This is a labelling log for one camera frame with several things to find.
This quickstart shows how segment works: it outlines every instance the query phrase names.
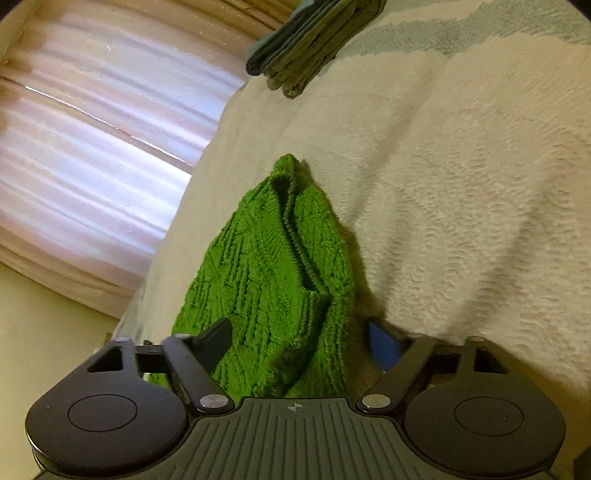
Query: green knitted fabric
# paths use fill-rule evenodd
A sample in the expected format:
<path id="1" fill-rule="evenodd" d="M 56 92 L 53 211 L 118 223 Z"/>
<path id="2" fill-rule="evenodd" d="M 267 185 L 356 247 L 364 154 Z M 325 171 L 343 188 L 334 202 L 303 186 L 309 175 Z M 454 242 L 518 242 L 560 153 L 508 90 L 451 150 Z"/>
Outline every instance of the green knitted fabric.
<path id="1" fill-rule="evenodd" d="M 343 395 L 354 295 L 330 204 L 285 155 L 209 246 L 173 333 L 230 318 L 232 347 L 213 377 L 235 401 Z"/>

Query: curtain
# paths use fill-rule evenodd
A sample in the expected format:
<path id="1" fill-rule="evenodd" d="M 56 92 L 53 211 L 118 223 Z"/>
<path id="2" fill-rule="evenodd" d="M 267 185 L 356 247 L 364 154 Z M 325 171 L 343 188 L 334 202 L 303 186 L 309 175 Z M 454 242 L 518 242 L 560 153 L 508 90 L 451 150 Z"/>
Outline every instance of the curtain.
<path id="1" fill-rule="evenodd" d="M 249 48 L 292 7 L 43 1 L 0 66 L 0 261 L 121 316 Z"/>

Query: wall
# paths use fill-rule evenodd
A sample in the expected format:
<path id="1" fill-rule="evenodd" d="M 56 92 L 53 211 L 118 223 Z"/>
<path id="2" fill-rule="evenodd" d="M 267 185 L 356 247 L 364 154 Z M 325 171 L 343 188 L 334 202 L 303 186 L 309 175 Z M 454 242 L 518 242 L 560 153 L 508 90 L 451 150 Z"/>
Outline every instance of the wall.
<path id="1" fill-rule="evenodd" d="M 0 264 L 0 478 L 38 473 L 24 431 L 29 407 L 103 344 L 116 320 Z"/>

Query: textured white blanket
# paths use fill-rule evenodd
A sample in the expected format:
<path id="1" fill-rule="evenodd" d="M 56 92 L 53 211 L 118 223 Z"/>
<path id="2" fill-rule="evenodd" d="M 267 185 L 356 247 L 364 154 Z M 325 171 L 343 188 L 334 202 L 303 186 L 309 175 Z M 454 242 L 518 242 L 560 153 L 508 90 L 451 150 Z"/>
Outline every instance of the textured white blanket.
<path id="1" fill-rule="evenodd" d="M 295 100 L 252 79 L 195 168 L 135 307 L 170 332 L 209 242 L 285 153 L 354 236 L 367 312 L 483 335 L 591 442 L 591 26 L 565 0 L 390 0 Z"/>

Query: round black disc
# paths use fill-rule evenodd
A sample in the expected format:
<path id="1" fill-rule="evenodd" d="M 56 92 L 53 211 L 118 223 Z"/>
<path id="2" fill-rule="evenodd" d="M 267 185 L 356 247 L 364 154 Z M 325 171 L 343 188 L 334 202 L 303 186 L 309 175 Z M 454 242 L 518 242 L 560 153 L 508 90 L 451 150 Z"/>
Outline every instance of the round black disc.
<path id="1" fill-rule="evenodd" d="M 88 390 L 82 398 L 68 398 L 69 392 L 84 394 L 74 389 L 50 391 L 27 416 L 34 454 L 55 473 L 125 475 L 162 458 L 185 431 L 183 403 L 159 385 L 138 378 L 110 388 L 112 393 L 99 393 L 100 385 Z"/>
<path id="2" fill-rule="evenodd" d="M 404 429 L 421 452 L 453 472 L 513 476 L 554 459 L 564 438 L 564 419 L 535 390 L 450 382 L 410 402 Z"/>

